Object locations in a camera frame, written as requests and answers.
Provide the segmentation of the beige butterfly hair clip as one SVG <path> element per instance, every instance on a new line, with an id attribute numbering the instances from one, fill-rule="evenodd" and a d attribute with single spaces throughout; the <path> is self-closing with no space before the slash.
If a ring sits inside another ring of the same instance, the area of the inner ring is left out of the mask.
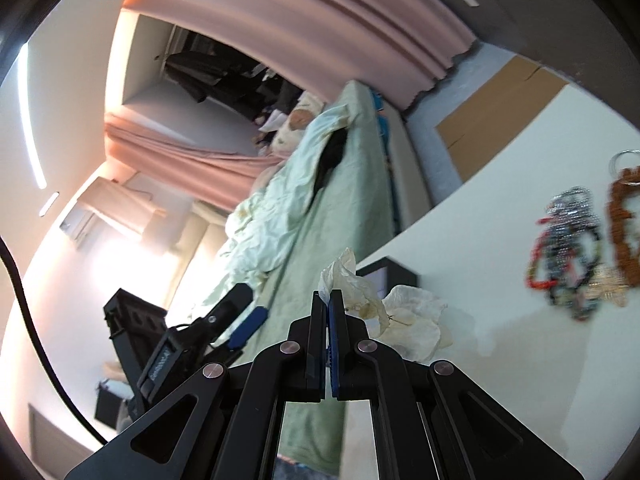
<path id="1" fill-rule="evenodd" d="M 620 271 L 599 264 L 588 284 L 585 297 L 588 300 L 607 301 L 622 308 L 627 304 L 627 292 L 628 285 Z"/>

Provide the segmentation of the black jewelry box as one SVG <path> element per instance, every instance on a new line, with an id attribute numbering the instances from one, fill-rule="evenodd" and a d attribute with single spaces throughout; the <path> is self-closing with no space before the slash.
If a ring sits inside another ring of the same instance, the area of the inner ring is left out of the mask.
<path id="1" fill-rule="evenodd" d="M 419 278 L 415 273 L 390 258 L 381 258 L 363 266 L 356 274 L 370 282 L 380 298 L 398 285 L 419 286 Z"/>

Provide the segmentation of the beige headboard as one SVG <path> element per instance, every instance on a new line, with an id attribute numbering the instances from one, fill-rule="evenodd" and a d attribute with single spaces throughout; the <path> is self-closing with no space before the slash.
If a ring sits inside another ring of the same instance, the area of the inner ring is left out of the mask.
<path id="1" fill-rule="evenodd" d="M 228 211 L 204 200 L 194 200 L 189 208 L 178 211 L 157 211 L 142 233 L 142 245 L 159 255 L 170 252 L 191 258 L 212 226 L 224 232 L 228 217 Z"/>

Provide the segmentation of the white table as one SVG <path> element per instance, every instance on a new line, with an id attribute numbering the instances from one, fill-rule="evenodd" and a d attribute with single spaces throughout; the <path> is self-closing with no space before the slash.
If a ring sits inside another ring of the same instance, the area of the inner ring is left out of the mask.
<path id="1" fill-rule="evenodd" d="M 575 321 L 529 289 L 539 219 L 555 195 L 588 188 L 604 214 L 608 164 L 639 144 L 622 116 L 567 86 L 488 165 L 379 251 L 446 302 L 440 356 L 588 479 L 602 479 L 639 427 L 639 294 Z"/>

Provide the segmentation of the light green duvet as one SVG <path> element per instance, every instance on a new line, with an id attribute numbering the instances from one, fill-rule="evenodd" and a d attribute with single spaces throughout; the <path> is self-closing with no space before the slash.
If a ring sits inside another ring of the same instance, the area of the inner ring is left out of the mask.
<path id="1" fill-rule="evenodd" d="M 354 119 L 346 104 L 314 118 L 267 185 L 236 206 L 226 222 L 227 240 L 214 258 L 218 275 L 203 304 L 214 304 L 239 283 L 253 292 L 262 290 L 267 275 L 284 261 L 311 205 L 323 151 Z"/>

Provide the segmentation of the pink curtain behind bed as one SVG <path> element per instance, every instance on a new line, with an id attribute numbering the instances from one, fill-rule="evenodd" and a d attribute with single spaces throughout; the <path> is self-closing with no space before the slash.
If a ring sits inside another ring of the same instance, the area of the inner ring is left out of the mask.
<path id="1" fill-rule="evenodd" d="M 198 148 L 113 114 L 104 117 L 104 136 L 111 158 L 227 212 L 250 196 L 264 171 L 288 159 Z"/>

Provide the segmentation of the green bed mattress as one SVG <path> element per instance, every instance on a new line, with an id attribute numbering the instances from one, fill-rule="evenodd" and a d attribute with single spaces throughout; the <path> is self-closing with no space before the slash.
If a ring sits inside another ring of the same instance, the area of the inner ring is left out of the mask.
<path id="1" fill-rule="evenodd" d="M 267 308 L 269 314 L 248 341 L 242 363 L 285 340 L 290 324 L 309 314 L 321 271 L 346 248 L 362 260 L 394 236 L 390 180 L 372 92 L 365 84 L 349 81 L 328 108 L 337 104 L 346 104 L 355 114 L 347 128 L 342 161 L 309 206 L 284 261 L 267 275 L 262 290 L 254 292 L 254 303 Z M 218 275 L 214 258 L 195 282 L 203 300 Z M 170 322 L 192 321 L 212 305 L 175 304 L 169 310 Z"/>

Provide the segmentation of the black garment on bed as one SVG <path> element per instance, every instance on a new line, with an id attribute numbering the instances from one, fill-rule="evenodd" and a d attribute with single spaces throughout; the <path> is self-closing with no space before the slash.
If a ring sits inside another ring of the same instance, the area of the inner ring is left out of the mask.
<path id="1" fill-rule="evenodd" d="M 341 163 L 348 137 L 348 129 L 341 128 L 331 134 L 329 141 L 320 155 L 310 204 L 314 202 L 319 191 L 326 186 L 333 170 Z"/>

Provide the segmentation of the hanging dark clothes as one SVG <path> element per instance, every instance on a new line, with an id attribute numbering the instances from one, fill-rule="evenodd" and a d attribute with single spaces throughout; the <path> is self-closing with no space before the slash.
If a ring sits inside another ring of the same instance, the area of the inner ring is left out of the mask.
<path id="1" fill-rule="evenodd" d="M 188 32 L 182 49 L 165 60 L 165 75 L 195 102 L 207 99 L 249 120 L 278 110 L 291 113 L 303 89 L 234 47 Z"/>

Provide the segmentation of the patterned pillow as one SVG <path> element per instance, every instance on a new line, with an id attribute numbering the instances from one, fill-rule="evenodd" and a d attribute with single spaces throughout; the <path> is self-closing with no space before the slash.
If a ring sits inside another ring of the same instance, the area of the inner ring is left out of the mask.
<path id="1" fill-rule="evenodd" d="M 275 153 L 292 153 L 303 139 L 306 128 L 322 110 L 326 103 L 308 91 L 304 91 L 299 97 L 292 112 L 283 126 L 279 128 L 273 137 L 270 148 Z"/>

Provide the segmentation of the flat cardboard sheet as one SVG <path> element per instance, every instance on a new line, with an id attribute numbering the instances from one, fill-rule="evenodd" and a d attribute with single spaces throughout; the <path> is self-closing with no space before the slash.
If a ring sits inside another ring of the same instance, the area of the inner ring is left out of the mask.
<path id="1" fill-rule="evenodd" d="M 460 179 L 483 169 L 566 85 L 542 65 L 511 58 L 436 126 Z"/>

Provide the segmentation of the wall air conditioner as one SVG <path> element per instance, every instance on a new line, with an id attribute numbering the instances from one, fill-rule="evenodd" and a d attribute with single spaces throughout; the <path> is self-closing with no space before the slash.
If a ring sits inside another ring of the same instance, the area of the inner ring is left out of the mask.
<path id="1" fill-rule="evenodd" d="M 68 240 L 79 247 L 92 229 L 96 215 L 90 209 L 75 205 L 58 226 Z"/>

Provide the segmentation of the pink curtain near wall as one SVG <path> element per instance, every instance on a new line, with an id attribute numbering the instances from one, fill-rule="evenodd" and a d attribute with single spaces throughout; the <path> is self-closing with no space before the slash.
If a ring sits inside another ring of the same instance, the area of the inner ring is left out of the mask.
<path id="1" fill-rule="evenodd" d="M 224 42 L 326 101 L 358 80 L 401 110 L 476 41 L 440 0 L 125 0 L 124 7 Z"/>

